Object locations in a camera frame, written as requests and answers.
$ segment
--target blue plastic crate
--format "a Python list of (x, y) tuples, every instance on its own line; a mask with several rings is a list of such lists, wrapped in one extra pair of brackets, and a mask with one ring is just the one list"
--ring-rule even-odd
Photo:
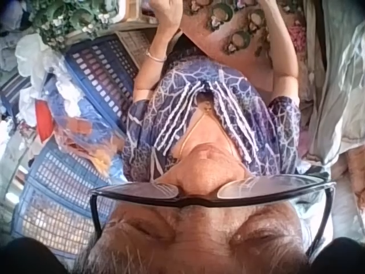
[[(60, 151), (54, 138), (47, 142), (35, 158), (26, 178), (28, 183), (47, 193), (65, 208), (88, 218), (91, 218), (88, 191), (108, 185), (88, 160)], [(111, 204), (111, 200), (98, 204), (101, 219), (107, 218)]]
[(138, 68), (117, 35), (75, 44), (65, 59), (87, 99), (108, 123), (125, 132)]
[(92, 220), (27, 183), (12, 222), (12, 236), (37, 239), (57, 256), (74, 260), (94, 232)]
[(14, 122), (19, 113), (20, 90), (30, 86), (30, 77), (25, 78), (16, 73), (0, 88), (1, 101)]

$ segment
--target woman's hand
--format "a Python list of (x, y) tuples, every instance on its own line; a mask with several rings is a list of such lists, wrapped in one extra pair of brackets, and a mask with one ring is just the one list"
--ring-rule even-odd
[(159, 21), (158, 31), (174, 36), (183, 17), (183, 0), (151, 0), (150, 6)]

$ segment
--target white vein pattern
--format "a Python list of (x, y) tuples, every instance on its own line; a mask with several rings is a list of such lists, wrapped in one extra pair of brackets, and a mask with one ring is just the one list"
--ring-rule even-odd
[(282, 96), (266, 106), (239, 71), (194, 55), (171, 62), (152, 99), (129, 109), (122, 153), (128, 180), (150, 182), (177, 163), (171, 148), (185, 134), (201, 92), (213, 95), (218, 119), (251, 173), (295, 172), (300, 112), (294, 102)]

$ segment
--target eyeglasses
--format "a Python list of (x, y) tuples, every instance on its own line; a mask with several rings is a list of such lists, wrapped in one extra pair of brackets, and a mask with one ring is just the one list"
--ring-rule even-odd
[(321, 190), (326, 194), (326, 205), (322, 221), (313, 242), (306, 254), (310, 257), (321, 241), (329, 219), (336, 182), (307, 175), (274, 175), (253, 177), (228, 183), (209, 195), (186, 195), (184, 191), (171, 184), (127, 183), (118, 186), (106, 186), (90, 191), (90, 207), (96, 236), (102, 235), (97, 198), (102, 196), (149, 206), (182, 208), (202, 206), (208, 208), (256, 206), (294, 199)]

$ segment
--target nose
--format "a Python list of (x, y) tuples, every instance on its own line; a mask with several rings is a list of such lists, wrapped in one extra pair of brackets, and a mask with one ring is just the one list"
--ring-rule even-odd
[(210, 144), (197, 146), (168, 173), (172, 176), (164, 183), (179, 186), (187, 195), (208, 195), (226, 183), (249, 176), (235, 157)]

